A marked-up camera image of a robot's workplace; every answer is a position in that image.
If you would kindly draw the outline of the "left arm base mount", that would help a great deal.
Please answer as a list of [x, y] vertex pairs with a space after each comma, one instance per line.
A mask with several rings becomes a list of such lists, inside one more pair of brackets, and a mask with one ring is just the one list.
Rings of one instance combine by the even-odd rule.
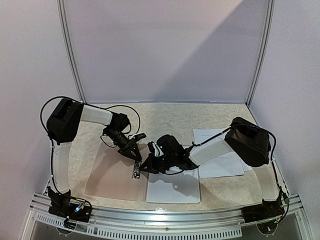
[[60, 194], [48, 186], [47, 193], [51, 200], [48, 209], [49, 214], [84, 223], [90, 221], [92, 205], [89, 201], [71, 196], [70, 190], [67, 193]]

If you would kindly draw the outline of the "brown paper folder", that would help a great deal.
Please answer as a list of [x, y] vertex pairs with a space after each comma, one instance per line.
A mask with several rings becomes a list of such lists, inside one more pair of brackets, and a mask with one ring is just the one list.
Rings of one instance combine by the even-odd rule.
[[135, 161], [102, 143], [97, 152], [84, 193], [109, 199], [144, 202], [149, 174], [133, 179]]

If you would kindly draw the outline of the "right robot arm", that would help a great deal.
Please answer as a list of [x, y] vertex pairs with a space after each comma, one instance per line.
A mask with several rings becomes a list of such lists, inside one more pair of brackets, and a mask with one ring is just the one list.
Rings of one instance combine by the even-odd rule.
[[152, 174], [165, 174], [172, 167], [189, 171], [234, 152], [254, 170], [263, 201], [258, 213], [262, 218], [269, 218], [278, 210], [277, 202], [284, 200], [286, 204], [289, 203], [272, 162], [276, 144], [276, 136], [269, 130], [236, 117], [223, 131], [201, 143], [192, 143], [189, 147], [183, 147], [170, 134], [161, 136], [156, 142], [149, 142], [149, 154], [139, 169]]

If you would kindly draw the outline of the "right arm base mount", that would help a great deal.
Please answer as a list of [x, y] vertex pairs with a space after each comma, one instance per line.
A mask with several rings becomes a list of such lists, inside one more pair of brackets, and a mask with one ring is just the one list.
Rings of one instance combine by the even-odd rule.
[[273, 220], [276, 217], [284, 217], [286, 214], [287, 211], [281, 199], [275, 201], [263, 199], [260, 204], [245, 206], [241, 209], [241, 215], [245, 223]]

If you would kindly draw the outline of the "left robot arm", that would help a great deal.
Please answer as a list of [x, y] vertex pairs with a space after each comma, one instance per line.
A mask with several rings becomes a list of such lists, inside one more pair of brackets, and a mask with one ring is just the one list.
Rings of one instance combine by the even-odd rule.
[[122, 156], [142, 162], [138, 141], [145, 138], [144, 133], [127, 137], [123, 132], [131, 122], [124, 113], [116, 113], [107, 108], [90, 105], [67, 96], [58, 96], [59, 103], [46, 122], [41, 124], [51, 142], [50, 181], [47, 194], [51, 199], [69, 198], [69, 155], [72, 142], [77, 136], [80, 122], [103, 125], [104, 136], [109, 137]]

